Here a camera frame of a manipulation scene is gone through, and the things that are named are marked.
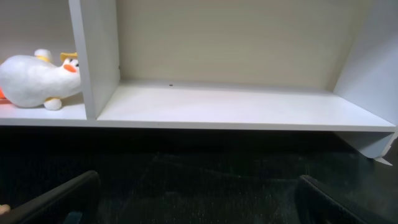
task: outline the black object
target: black object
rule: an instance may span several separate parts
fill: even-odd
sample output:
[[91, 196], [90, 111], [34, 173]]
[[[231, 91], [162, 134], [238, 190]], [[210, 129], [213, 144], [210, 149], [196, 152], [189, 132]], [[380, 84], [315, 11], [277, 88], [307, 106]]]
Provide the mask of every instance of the black object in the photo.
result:
[[300, 177], [295, 191], [297, 213], [302, 224], [347, 223], [391, 224], [344, 197], [308, 175]]
[[88, 171], [0, 216], [1, 224], [89, 223], [100, 199], [100, 177]]

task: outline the shelf board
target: shelf board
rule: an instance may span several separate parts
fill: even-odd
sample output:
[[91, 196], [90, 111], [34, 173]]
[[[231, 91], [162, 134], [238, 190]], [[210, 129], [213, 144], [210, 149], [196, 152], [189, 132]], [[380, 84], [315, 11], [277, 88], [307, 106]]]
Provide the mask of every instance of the shelf board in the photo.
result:
[[151, 81], [122, 82], [98, 121], [132, 128], [374, 132], [396, 128], [328, 91]]
[[40, 106], [37, 108], [18, 108], [8, 101], [0, 101], [0, 124], [26, 123], [27, 120], [37, 120], [37, 125], [41, 120], [85, 120], [86, 110], [83, 103], [82, 94], [71, 96], [62, 100], [63, 108], [59, 111], [49, 111]]

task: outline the white duck toy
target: white duck toy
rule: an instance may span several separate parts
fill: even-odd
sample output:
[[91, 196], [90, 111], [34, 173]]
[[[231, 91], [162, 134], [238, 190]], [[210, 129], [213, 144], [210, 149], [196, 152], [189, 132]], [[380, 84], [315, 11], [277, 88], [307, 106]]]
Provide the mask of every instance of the white duck toy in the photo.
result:
[[35, 57], [7, 59], [0, 65], [0, 96], [3, 93], [23, 108], [44, 105], [48, 110], [59, 110], [61, 99], [81, 91], [79, 63], [77, 54], [61, 54], [61, 67], [53, 65], [51, 59], [51, 53], [44, 49], [36, 50]]

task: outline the duck's body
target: duck's body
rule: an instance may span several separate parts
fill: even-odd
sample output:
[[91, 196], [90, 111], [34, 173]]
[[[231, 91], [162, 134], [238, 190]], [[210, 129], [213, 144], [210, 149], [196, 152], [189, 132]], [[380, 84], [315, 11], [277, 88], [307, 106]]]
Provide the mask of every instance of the duck's body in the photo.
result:
[[63, 66], [56, 67], [28, 55], [16, 55], [7, 59], [0, 65], [0, 87], [4, 96], [17, 106], [29, 108], [78, 93], [80, 73], [78, 69], [66, 69], [66, 66], [72, 67], [68, 60], [65, 60]]

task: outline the yellow hat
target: yellow hat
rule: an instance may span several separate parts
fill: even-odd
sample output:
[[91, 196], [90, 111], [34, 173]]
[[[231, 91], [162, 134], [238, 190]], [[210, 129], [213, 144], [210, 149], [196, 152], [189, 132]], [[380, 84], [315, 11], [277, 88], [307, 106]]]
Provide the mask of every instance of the yellow hat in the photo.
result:
[[61, 53], [60, 55], [61, 62], [65, 61], [67, 58], [77, 59], [77, 52], [76, 53]]

